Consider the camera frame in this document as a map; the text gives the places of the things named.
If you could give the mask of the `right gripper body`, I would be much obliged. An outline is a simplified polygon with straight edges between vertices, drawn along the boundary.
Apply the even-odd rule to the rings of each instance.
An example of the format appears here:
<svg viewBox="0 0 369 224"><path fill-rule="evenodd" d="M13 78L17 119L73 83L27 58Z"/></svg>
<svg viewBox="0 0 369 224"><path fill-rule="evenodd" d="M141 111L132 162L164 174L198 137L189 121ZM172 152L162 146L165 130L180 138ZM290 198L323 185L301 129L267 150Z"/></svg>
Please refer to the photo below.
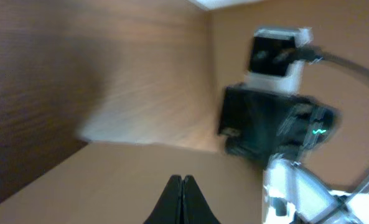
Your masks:
<svg viewBox="0 0 369 224"><path fill-rule="evenodd" d="M328 141L340 121L338 109L311 96L225 88L217 133L226 153L266 167L275 155L300 161Z"/></svg>

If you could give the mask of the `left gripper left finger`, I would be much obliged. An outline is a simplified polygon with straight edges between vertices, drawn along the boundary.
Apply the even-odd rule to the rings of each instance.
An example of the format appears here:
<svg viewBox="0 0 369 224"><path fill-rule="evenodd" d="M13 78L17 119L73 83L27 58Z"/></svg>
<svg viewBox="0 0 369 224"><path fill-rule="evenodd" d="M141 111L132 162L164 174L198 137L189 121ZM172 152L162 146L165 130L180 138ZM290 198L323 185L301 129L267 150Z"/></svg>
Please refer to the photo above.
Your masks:
<svg viewBox="0 0 369 224"><path fill-rule="evenodd" d="M182 178L172 175L144 224L179 224L182 208Z"/></svg>

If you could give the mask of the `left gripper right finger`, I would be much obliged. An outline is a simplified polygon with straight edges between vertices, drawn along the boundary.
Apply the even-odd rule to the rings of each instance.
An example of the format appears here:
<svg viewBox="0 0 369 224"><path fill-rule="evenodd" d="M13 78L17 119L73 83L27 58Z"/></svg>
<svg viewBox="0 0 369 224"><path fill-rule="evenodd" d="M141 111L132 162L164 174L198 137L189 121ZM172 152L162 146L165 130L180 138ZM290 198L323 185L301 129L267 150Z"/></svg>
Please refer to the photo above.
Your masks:
<svg viewBox="0 0 369 224"><path fill-rule="evenodd" d="M182 223L220 224L192 175L186 175L182 183Z"/></svg>

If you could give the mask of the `brown cardboard box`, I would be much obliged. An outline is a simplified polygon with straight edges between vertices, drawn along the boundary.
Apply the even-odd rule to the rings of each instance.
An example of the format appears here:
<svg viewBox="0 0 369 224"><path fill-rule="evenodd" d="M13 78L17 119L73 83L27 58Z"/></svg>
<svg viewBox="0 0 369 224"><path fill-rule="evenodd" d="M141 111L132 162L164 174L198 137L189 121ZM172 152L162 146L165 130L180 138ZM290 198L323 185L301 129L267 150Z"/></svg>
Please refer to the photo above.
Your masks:
<svg viewBox="0 0 369 224"><path fill-rule="evenodd" d="M142 223L173 174L260 223L262 170L215 131L261 26L369 68L369 1L0 1L0 223Z"/></svg>

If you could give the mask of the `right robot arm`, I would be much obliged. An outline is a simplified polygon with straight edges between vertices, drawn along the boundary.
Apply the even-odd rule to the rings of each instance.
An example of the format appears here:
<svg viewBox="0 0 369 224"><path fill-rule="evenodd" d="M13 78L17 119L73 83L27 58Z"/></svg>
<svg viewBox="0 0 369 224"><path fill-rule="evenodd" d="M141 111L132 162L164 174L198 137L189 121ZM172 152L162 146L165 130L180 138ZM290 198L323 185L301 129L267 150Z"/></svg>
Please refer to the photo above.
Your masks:
<svg viewBox="0 0 369 224"><path fill-rule="evenodd" d="M304 165L339 119L335 108L311 97L232 85L223 94L218 134L227 153L263 169L268 215L292 216L293 223L365 223L356 202L369 195L369 171L353 192L334 195Z"/></svg>

